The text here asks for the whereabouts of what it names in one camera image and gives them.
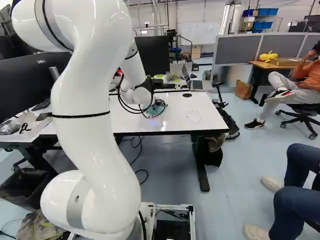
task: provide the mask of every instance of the desk leg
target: desk leg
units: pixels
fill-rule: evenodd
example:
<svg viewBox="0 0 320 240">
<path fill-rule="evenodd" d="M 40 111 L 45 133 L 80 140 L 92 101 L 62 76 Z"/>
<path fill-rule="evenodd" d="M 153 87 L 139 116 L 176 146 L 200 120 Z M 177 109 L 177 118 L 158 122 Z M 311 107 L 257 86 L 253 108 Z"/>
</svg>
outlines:
<svg viewBox="0 0 320 240">
<path fill-rule="evenodd" d="M 256 95 L 258 87 L 260 85 L 261 79 L 264 76 L 264 72 L 265 72 L 265 70 L 260 67 L 257 67 L 257 66 L 252 67 L 252 75 L 251 75 L 251 79 L 250 79 L 249 83 L 251 83 L 253 85 L 253 88 L 251 91 L 250 100 L 252 102 L 254 102 L 255 104 L 259 103 L 259 101 L 255 98 L 255 95 Z"/>
<path fill-rule="evenodd" d="M 196 164 L 196 172 L 198 174 L 201 191 L 206 193 L 210 192 L 210 185 L 208 181 L 205 163 L 201 159 L 198 159 L 196 157 L 195 164 Z"/>
<path fill-rule="evenodd" d="M 200 189 L 202 192 L 209 192 L 210 185 L 208 181 L 205 163 L 198 151 L 199 139 L 196 135 L 191 135 L 192 150 L 195 158 L 196 173 L 198 174 Z"/>
<path fill-rule="evenodd" d="M 254 102 L 255 104 L 258 104 L 259 103 L 259 101 L 255 98 L 255 95 L 256 95 L 256 93 L 257 93 L 257 90 L 258 90 L 258 87 L 259 87 L 259 85 L 253 85 L 253 87 L 252 87 L 252 91 L 251 91 L 251 95 L 250 95 L 250 100 L 252 101 L 252 102 Z"/>
<path fill-rule="evenodd" d="M 18 147 L 18 150 L 35 169 L 45 170 L 52 177 L 58 175 L 57 171 L 47 162 L 47 160 L 43 157 L 43 153 L 39 149 L 29 146 Z"/>
</svg>

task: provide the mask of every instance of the yellow plush toy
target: yellow plush toy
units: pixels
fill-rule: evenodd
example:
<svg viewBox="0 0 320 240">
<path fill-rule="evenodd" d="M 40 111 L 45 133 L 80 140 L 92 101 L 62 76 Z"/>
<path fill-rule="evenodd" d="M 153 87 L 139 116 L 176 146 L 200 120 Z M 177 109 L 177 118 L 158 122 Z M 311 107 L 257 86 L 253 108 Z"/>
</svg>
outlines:
<svg viewBox="0 0 320 240">
<path fill-rule="evenodd" d="M 264 61 L 266 63 L 270 62 L 270 59 L 276 59 L 278 57 L 278 54 L 277 53 L 272 53 L 272 50 L 266 54 L 266 53 L 263 53 L 260 55 L 259 59 L 260 61 Z"/>
</svg>

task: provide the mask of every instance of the sneaker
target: sneaker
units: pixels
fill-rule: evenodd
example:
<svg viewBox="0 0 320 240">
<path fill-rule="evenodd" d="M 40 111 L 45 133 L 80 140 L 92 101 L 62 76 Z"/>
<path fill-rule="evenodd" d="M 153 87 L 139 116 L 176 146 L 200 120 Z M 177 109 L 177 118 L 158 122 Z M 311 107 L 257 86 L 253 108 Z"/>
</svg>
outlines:
<svg viewBox="0 0 320 240">
<path fill-rule="evenodd" d="M 272 92 L 265 100 L 266 103 L 279 103 L 281 100 L 286 98 L 293 98 L 295 93 L 290 89 L 288 90 L 280 90 Z"/>
<path fill-rule="evenodd" d="M 258 122 L 257 119 L 255 118 L 252 122 L 245 124 L 244 127 L 249 130 L 262 129 L 265 127 L 265 122 L 266 121 L 264 121 L 263 123 Z"/>
<path fill-rule="evenodd" d="M 277 192 L 284 187 L 281 182 L 279 182 L 272 176 L 263 176 L 261 178 L 261 182 L 267 189 L 271 190 L 272 192 Z"/>
<path fill-rule="evenodd" d="M 243 231 L 248 240 L 270 240 L 269 231 L 258 226 L 245 224 Z"/>
</svg>

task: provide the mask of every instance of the black sneaker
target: black sneaker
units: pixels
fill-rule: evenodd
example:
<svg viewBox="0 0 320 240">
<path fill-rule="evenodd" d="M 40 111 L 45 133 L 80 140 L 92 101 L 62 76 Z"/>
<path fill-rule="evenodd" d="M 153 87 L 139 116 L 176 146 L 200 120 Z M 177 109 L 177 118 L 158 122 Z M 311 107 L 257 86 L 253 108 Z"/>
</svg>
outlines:
<svg viewBox="0 0 320 240">
<path fill-rule="evenodd" d="M 264 101 L 266 103 L 279 103 L 284 98 L 293 98 L 295 93 L 290 89 L 288 90 L 280 90 L 273 91 Z"/>
<path fill-rule="evenodd" d="M 252 122 L 249 122 L 249 123 L 245 124 L 244 128 L 249 129 L 249 130 L 263 129 L 265 127 L 265 122 L 266 121 L 264 121 L 263 123 L 260 123 L 255 118 Z"/>
</svg>

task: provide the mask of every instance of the man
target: man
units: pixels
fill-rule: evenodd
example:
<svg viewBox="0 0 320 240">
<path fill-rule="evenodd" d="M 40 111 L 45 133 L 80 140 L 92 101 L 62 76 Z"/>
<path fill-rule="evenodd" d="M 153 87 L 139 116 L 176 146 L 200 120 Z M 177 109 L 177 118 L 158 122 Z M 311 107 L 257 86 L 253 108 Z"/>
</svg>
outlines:
<svg viewBox="0 0 320 240">
<path fill-rule="evenodd" d="M 276 192 L 273 225 L 270 231 L 244 225 L 248 240 L 294 240 L 302 233 L 305 221 L 320 223 L 320 148 L 296 143 L 286 154 L 284 187 L 272 177 L 262 178 L 263 184 Z M 309 171 L 316 173 L 312 190 L 302 188 Z"/>
<path fill-rule="evenodd" d="M 273 71 L 269 74 L 268 80 L 275 89 L 266 99 L 262 113 L 252 122 L 244 125 L 246 129 L 255 130 L 265 127 L 269 117 L 278 104 L 319 104 L 320 103 L 320 58 L 308 66 L 305 61 L 314 57 L 316 50 L 311 50 L 294 69 L 292 78 L 303 79 L 300 82 L 293 82 L 282 74 Z"/>
</svg>

